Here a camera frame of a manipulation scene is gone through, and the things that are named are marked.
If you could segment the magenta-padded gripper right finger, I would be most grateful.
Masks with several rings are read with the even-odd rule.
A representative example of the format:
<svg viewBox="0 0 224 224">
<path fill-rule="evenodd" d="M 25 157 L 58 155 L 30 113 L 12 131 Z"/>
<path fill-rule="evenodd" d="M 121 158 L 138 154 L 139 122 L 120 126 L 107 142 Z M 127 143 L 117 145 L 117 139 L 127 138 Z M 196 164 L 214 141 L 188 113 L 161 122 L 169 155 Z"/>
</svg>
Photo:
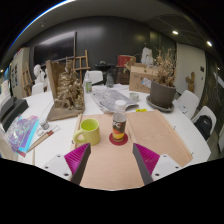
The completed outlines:
<svg viewBox="0 0 224 224">
<path fill-rule="evenodd" d="M 137 143 L 133 144 L 133 154 L 145 185 L 182 169 L 169 155 L 159 155 Z"/>
</svg>

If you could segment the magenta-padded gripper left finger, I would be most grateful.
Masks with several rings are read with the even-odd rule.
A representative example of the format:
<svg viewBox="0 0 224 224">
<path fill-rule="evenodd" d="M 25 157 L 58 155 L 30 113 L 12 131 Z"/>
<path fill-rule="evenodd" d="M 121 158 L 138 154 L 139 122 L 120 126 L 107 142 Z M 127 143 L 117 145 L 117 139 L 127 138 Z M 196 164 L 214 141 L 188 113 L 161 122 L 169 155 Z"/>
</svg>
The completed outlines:
<svg viewBox="0 0 224 224">
<path fill-rule="evenodd" d="M 91 145 L 87 143 L 66 155 L 57 154 L 43 166 L 43 169 L 79 185 L 90 154 Z"/>
</svg>

